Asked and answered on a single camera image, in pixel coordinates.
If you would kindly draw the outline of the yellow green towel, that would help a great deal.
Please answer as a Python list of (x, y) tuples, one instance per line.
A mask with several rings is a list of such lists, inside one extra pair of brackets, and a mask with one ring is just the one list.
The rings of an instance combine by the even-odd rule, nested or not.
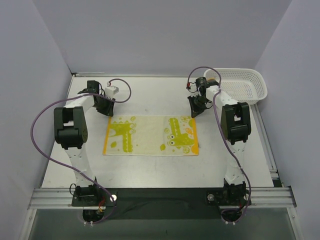
[(105, 156), (197, 156), (196, 120), (188, 115), (110, 117), (102, 153)]

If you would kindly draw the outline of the orange grey towel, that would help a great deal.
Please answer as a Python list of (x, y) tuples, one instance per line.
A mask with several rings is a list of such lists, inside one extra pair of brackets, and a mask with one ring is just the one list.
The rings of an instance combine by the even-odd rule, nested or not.
[(217, 80), (215, 78), (207, 78), (208, 82), (216, 82)]

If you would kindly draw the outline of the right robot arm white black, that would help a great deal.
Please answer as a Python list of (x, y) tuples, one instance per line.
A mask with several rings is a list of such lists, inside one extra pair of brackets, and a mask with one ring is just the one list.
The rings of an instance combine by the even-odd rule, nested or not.
[(207, 104), (212, 103), (222, 141), (231, 155), (227, 158), (223, 191), (219, 198), (233, 205), (247, 194), (243, 161), (246, 142), (252, 131), (250, 107), (221, 90), (216, 80), (207, 81), (205, 77), (199, 77), (188, 82), (186, 89), (191, 93), (188, 101), (192, 118), (202, 114), (208, 109)]

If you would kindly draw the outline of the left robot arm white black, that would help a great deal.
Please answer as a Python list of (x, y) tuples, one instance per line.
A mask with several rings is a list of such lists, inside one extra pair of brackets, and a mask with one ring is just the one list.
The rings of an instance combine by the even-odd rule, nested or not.
[(63, 107), (56, 107), (54, 116), (54, 139), (67, 153), (75, 175), (75, 200), (85, 201), (90, 206), (97, 205), (103, 199), (103, 191), (97, 186), (85, 143), (88, 140), (88, 128), (85, 113), (96, 108), (98, 113), (107, 117), (114, 114), (114, 96), (119, 88), (110, 83), (102, 88), (96, 80), (88, 80), (85, 89), (76, 99), (70, 100)]

